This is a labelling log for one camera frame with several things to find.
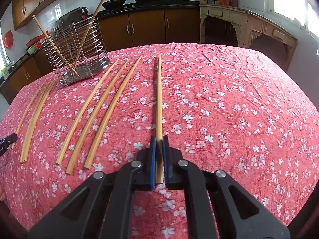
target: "tablecloth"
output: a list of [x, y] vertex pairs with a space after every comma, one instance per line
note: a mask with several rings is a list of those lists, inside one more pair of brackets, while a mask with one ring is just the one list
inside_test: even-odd
[[[223, 169], [288, 225], [318, 180], [319, 115], [302, 90], [260, 52], [211, 44], [147, 45], [109, 52], [119, 63], [87, 107], [62, 165], [56, 157], [94, 79], [68, 87], [56, 83], [34, 130], [28, 161], [19, 162], [33, 102], [17, 146], [0, 157], [0, 181], [12, 214], [30, 229], [93, 172], [119, 170], [149, 145], [156, 131], [157, 55], [162, 54], [163, 132], [170, 145], [201, 169]], [[99, 123], [135, 60], [142, 56], [100, 141], [90, 170], [84, 169]], [[81, 149], [73, 175], [65, 173], [83, 127], [122, 63], [129, 65], [98, 113]], [[48, 74], [24, 87], [10, 105], [0, 137], [13, 133], [25, 107]], [[164, 184], [137, 192], [132, 238], [185, 238], [182, 191]]]

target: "plastic bag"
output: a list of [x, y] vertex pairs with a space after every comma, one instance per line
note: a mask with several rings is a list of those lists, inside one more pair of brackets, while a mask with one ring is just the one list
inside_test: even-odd
[[9, 30], [5, 35], [4, 35], [4, 40], [3, 40], [3, 45], [6, 48], [12, 48], [13, 45], [13, 34], [11, 30]]

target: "wooden chopstick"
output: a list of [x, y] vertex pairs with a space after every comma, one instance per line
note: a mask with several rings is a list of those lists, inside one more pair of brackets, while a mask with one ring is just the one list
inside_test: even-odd
[[[50, 39], [50, 37], [48, 36], [48, 34], [45, 32], [45, 30], [42, 28], [40, 22], [38, 21], [38, 19], [35, 17], [35, 15], [32, 15], [32, 18], [34, 19], [34, 21], [36, 22], [36, 24], [38, 25], [38, 27], [40, 28], [41, 32], [43, 33], [43, 35], [47, 38], [47, 40], [50, 42], [50, 44], [53, 46], [54, 50], [59, 54], [59, 56], [62, 58], [62, 60], [64, 61], [64, 63], [68, 66], [70, 65], [70, 63], [66, 60], [66, 58], [62, 55], [62, 53], [60, 52], [60, 50], [55, 46], [55, 44], [53, 43], [53, 41]], [[75, 71], [75, 69], [73, 67], [71, 67], [72, 71], [78, 76], [79, 74]]]
[[47, 97], [49, 96], [50, 91], [52, 90], [55, 82], [56, 82], [56, 79], [54, 79], [52, 82], [49, 83], [49, 85], [47, 86], [47, 89], [43, 93], [41, 101], [39, 102], [39, 104], [36, 107], [34, 115], [32, 115], [31, 121], [30, 121], [28, 129], [27, 129], [27, 133], [26, 133], [25, 139], [23, 141], [23, 146], [22, 146], [22, 153], [21, 154], [23, 156], [22, 157], [22, 162], [23, 163], [25, 163], [27, 161], [27, 159], [28, 159], [29, 148], [30, 148], [30, 144], [31, 144], [33, 131], [35, 129], [36, 123], [38, 121], [38, 118], [39, 118], [40, 113], [42, 111], [42, 108], [44, 106], [44, 103], [47, 100]]
[[[17, 136], [19, 136], [19, 131], [20, 131], [20, 128], [21, 128], [22, 123], [23, 123], [23, 121], [24, 121], [24, 118], [26, 117], [26, 115], [27, 115], [27, 113], [28, 113], [28, 111], [29, 111], [29, 108], [31, 107], [32, 102], [34, 101], [34, 99], [36, 98], [37, 94], [38, 94], [39, 91], [41, 90], [43, 84], [44, 84], [44, 82], [42, 82], [42, 83], [40, 84], [39, 88], [36, 90], [36, 92], [34, 93], [33, 97], [31, 98], [31, 100], [30, 100], [28, 106], [27, 106], [26, 109], [24, 110], [24, 113], [23, 113], [23, 115], [22, 115], [22, 117], [21, 117], [21, 119], [20, 119], [20, 122], [19, 122], [19, 124], [18, 124], [18, 126], [17, 126], [17, 128], [16, 128], [16, 132], [15, 132], [15, 133], [17, 134]], [[14, 142], [14, 143], [11, 145], [11, 149], [14, 149], [14, 146], [15, 146], [15, 145], [16, 145], [16, 143]]]
[[139, 61], [141, 60], [142, 56], [140, 56], [136, 62], [134, 63], [134, 65], [132, 66], [132, 68], [130, 69], [130, 71], [128, 72], [128, 74], [126, 75], [125, 79], [123, 80], [121, 86], [119, 87], [119, 89], [117, 90], [112, 102], [110, 103], [110, 106], [108, 107], [105, 115], [104, 115], [104, 118], [98, 128], [98, 131], [95, 135], [95, 138], [94, 138], [94, 141], [91, 145], [91, 148], [90, 148], [90, 151], [89, 151], [89, 154], [87, 156], [87, 160], [85, 162], [85, 165], [84, 167], [85, 168], [88, 168], [90, 169], [91, 165], [92, 165], [92, 162], [93, 162], [93, 158], [95, 156], [95, 152], [96, 152], [96, 149], [98, 148], [98, 144], [101, 140], [101, 137], [102, 137], [102, 134], [107, 126], [107, 123], [111, 117], [111, 114], [113, 113], [113, 110], [117, 104], [117, 101], [119, 100], [125, 86], [127, 85], [128, 81], [130, 80], [136, 66], [138, 65]]
[[163, 156], [162, 156], [162, 142], [163, 142], [163, 124], [162, 124], [162, 63], [161, 54], [158, 55], [158, 69], [157, 69], [157, 97], [156, 97], [156, 142], [159, 146], [160, 154], [156, 155], [156, 183], [163, 183]]
[[68, 167], [66, 169], [66, 173], [67, 174], [72, 174], [73, 172], [73, 168], [75, 165], [75, 162], [78, 158], [79, 152], [83, 146], [83, 143], [85, 141], [85, 138], [87, 137], [88, 132], [90, 131], [90, 127], [92, 126], [92, 123], [96, 117], [96, 115], [98, 114], [98, 111], [100, 110], [102, 104], [104, 103], [106, 97], [108, 96], [108, 94], [110, 93], [110, 91], [113, 89], [113, 86], [115, 84], [115, 82], [117, 81], [118, 77], [121, 75], [123, 69], [126, 67], [127, 63], [129, 61], [127, 60], [123, 66], [120, 68], [120, 70], [118, 70], [118, 72], [116, 73], [116, 75], [114, 76], [113, 80], [110, 82], [110, 84], [108, 85], [108, 87], [106, 88], [105, 92], [103, 93], [103, 95], [101, 96], [101, 98], [99, 99], [98, 103], [96, 104], [93, 112], [90, 115], [89, 120], [87, 121], [84, 129], [82, 130], [81, 136], [75, 146], [75, 149], [72, 153], [71, 159], [69, 161]]
[[85, 100], [82, 108], [80, 109], [77, 117], [75, 118], [65, 140], [64, 140], [64, 143], [62, 145], [62, 148], [59, 152], [59, 155], [58, 155], [58, 158], [56, 160], [56, 163], [57, 164], [61, 164], [62, 163], [62, 160], [63, 160], [63, 157], [64, 157], [64, 154], [65, 154], [65, 151], [66, 151], [66, 148], [68, 147], [68, 144], [71, 140], [71, 137], [85, 111], [85, 109], [87, 108], [87, 106], [89, 105], [90, 101], [92, 100], [94, 94], [96, 93], [96, 91], [98, 90], [98, 88], [102, 85], [102, 83], [104, 82], [105, 78], [107, 77], [107, 75], [110, 73], [110, 71], [113, 69], [113, 67], [117, 64], [119, 59], [117, 59], [110, 67], [109, 69], [105, 72], [105, 74], [101, 77], [101, 79], [98, 81], [98, 83], [95, 85], [95, 87], [93, 88], [92, 92], [90, 93], [90, 95], [87, 97], [87, 99]]
[[[95, 19], [95, 16], [98, 14], [98, 10], [101, 8], [103, 2], [104, 2], [104, 0], [101, 0], [101, 1], [99, 2], [98, 6], [96, 7], [96, 9], [95, 9], [95, 11], [94, 11], [94, 13], [93, 13], [93, 18], [90, 20], [91, 23], [87, 26], [87, 29], [85, 30], [84, 36], [83, 36], [83, 38], [82, 38], [82, 40], [81, 40], [81, 44], [80, 44], [81, 47], [83, 47], [83, 44], [84, 44], [84, 42], [85, 42], [85, 39], [87, 38], [87, 34], [89, 33], [89, 29], [91, 28], [91, 25], [92, 25], [92, 23], [93, 23], [93, 21], [94, 21], [94, 19]], [[80, 50], [78, 50], [78, 52], [77, 52], [77, 57], [75, 58], [75, 63], [74, 63], [74, 67], [75, 67], [75, 68], [76, 68], [76, 63], [78, 62], [78, 59], [79, 59], [79, 57], [80, 57], [80, 53], [81, 53]]]

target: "silver screw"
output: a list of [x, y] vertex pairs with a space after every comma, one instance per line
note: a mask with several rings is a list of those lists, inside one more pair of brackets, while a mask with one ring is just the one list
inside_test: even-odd
[[181, 166], [181, 167], [185, 167], [188, 165], [188, 162], [186, 160], [179, 160], [178, 162], [178, 165]]
[[131, 166], [134, 167], [134, 168], [141, 167], [142, 163], [140, 161], [133, 161], [131, 163]]
[[217, 170], [216, 176], [219, 178], [224, 178], [226, 176], [226, 173], [223, 170]]
[[101, 171], [95, 172], [95, 173], [93, 174], [93, 177], [94, 177], [95, 179], [97, 179], [97, 180], [103, 178], [103, 176], [104, 176], [104, 173], [101, 172]]

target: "wire basket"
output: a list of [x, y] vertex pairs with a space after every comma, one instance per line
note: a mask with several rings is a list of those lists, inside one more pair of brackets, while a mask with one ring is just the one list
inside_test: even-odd
[[51, 36], [55, 46], [46, 38], [45, 51], [61, 84], [93, 78], [110, 62], [97, 19], [92, 18], [76, 24], [72, 21], [70, 26], [55, 32]]

